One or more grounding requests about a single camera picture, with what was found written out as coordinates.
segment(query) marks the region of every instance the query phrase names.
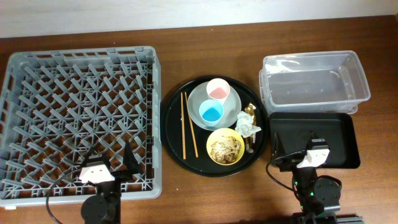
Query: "wooden table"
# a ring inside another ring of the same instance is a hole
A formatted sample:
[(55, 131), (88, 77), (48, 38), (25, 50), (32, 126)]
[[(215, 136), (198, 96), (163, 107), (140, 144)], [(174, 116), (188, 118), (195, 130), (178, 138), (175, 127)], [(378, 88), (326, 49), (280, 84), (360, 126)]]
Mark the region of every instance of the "wooden table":
[[(398, 25), (394, 16), (271, 22), (186, 29), (107, 32), (0, 39), (0, 74), (13, 52), (153, 46), (162, 65), (162, 94), (202, 75), (233, 77), (259, 94), (259, 70), (267, 55), (354, 50), (372, 97), (353, 114), (361, 166), (324, 169), (343, 182), (338, 214), (366, 223), (398, 222)], [(122, 202), (123, 223), (236, 223), (300, 211), (293, 194), (265, 172), (266, 152), (249, 169), (225, 178), (193, 174), (163, 151), (163, 189), (155, 200)], [(291, 173), (271, 169), (290, 182)], [(82, 223), (80, 204), (54, 205), (64, 223)], [(50, 223), (44, 206), (0, 209), (0, 223)]]

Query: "cup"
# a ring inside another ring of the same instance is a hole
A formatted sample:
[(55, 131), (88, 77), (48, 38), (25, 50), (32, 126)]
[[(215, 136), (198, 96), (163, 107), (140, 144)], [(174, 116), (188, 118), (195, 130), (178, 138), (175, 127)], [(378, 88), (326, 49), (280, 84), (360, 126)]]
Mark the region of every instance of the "cup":
[(214, 78), (207, 83), (206, 92), (209, 99), (218, 100), (222, 105), (225, 103), (231, 87), (227, 81), (222, 78)]
[(200, 118), (208, 127), (216, 126), (224, 115), (223, 105), (218, 100), (206, 100), (199, 107)]

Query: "pair of chopsticks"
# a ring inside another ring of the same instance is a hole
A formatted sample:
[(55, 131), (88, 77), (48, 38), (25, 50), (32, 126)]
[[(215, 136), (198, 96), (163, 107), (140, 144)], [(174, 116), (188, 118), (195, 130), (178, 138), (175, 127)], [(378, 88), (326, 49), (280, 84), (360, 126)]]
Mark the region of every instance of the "pair of chopsticks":
[[(185, 93), (185, 103), (187, 104), (187, 109), (188, 109), (188, 97), (187, 97), (187, 92)], [(189, 118), (189, 124), (191, 126), (191, 134), (192, 134), (192, 139), (193, 139), (193, 147), (195, 148), (195, 157), (198, 157), (198, 149), (197, 149), (197, 141), (195, 139), (195, 132), (193, 131), (193, 125), (192, 125), (192, 119), (188, 114)], [(185, 125), (184, 125), (184, 103), (183, 103), (183, 95), (181, 92), (181, 128), (182, 128), (182, 158), (186, 159), (187, 155), (185, 153)]]

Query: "gray dish rack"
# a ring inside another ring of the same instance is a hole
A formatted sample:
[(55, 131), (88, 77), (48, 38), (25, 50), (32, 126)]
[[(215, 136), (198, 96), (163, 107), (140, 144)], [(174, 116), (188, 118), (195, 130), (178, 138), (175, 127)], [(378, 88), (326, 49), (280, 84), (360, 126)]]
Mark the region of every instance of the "gray dish rack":
[[(160, 63), (152, 47), (19, 52), (0, 96), (0, 206), (44, 205), (50, 186), (77, 169), (91, 146), (111, 171), (124, 141), (145, 172), (123, 183), (122, 200), (162, 191)], [(77, 175), (54, 188), (51, 204), (95, 194)]]

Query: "yellow bowl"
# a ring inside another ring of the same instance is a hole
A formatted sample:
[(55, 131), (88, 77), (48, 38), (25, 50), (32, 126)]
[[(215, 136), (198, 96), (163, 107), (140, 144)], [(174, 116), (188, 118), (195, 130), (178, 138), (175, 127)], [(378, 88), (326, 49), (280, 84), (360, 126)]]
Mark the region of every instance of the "yellow bowl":
[[(236, 158), (236, 160), (232, 163), (229, 164), (222, 164), (219, 163), (217, 161), (215, 161), (212, 157), (211, 157), (211, 145), (214, 142), (217, 142), (220, 137), (222, 136), (232, 136), (234, 137), (236, 140), (238, 140), (241, 143), (241, 148), (239, 150), (238, 153), (238, 158)], [(242, 157), (243, 157), (243, 153), (244, 153), (244, 142), (243, 142), (243, 138), (242, 136), (240, 136), (235, 130), (233, 129), (229, 129), (229, 128), (220, 128), (217, 129), (216, 131), (213, 131), (213, 133), (210, 134), (209, 138), (207, 139), (207, 143), (206, 143), (206, 148), (207, 148), (207, 153), (209, 154), (211, 160), (213, 160), (214, 162), (218, 163), (219, 165), (223, 165), (223, 166), (229, 166), (232, 164), (237, 163)]]

